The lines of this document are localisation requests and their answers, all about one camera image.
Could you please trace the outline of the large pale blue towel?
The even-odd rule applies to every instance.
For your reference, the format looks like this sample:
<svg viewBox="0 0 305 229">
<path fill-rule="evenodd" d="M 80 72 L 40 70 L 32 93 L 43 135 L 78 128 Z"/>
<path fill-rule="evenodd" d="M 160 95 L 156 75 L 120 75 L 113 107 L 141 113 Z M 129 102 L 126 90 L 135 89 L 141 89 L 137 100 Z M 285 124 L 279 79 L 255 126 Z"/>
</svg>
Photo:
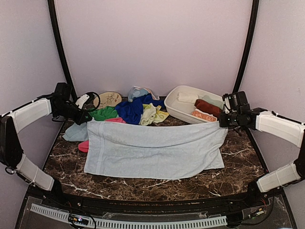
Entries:
<svg viewBox="0 0 305 229">
<path fill-rule="evenodd" d="M 218 122 L 140 126 L 92 121 L 87 130 L 85 173 L 177 180 L 224 167 L 220 147 L 228 130 Z"/>
</svg>

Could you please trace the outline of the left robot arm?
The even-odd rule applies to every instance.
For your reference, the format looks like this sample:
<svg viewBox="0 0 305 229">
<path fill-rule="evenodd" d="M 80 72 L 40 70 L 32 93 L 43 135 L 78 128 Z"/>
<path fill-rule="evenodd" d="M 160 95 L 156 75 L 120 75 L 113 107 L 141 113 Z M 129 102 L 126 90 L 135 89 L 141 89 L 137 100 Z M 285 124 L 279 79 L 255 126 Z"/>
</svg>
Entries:
<svg viewBox="0 0 305 229">
<path fill-rule="evenodd" d="M 36 121 L 52 115 L 71 119 L 78 124 L 89 121 L 89 112 L 85 105 L 94 99 L 86 93 L 75 102 L 67 100 L 59 93 L 40 96 L 0 117 L 0 162 L 10 175 L 17 175 L 29 186 L 40 189 L 57 208 L 67 204 L 60 181 L 46 174 L 32 162 L 23 149 L 21 135 L 25 128 Z"/>
</svg>

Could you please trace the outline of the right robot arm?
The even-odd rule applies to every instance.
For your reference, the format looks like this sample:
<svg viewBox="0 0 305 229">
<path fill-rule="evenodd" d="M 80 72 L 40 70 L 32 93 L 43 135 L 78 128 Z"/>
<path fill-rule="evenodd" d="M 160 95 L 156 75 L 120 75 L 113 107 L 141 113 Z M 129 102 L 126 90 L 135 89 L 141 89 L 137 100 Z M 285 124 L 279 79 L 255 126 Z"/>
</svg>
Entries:
<svg viewBox="0 0 305 229">
<path fill-rule="evenodd" d="M 261 134 L 264 159 L 273 170 L 250 182 L 243 203 L 253 207 L 269 191 L 287 187 L 305 178 L 305 124 L 278 113 L 254 108 L 247 111 L 222 111 L 221 127 L 243 127 Z"/>
</svg>

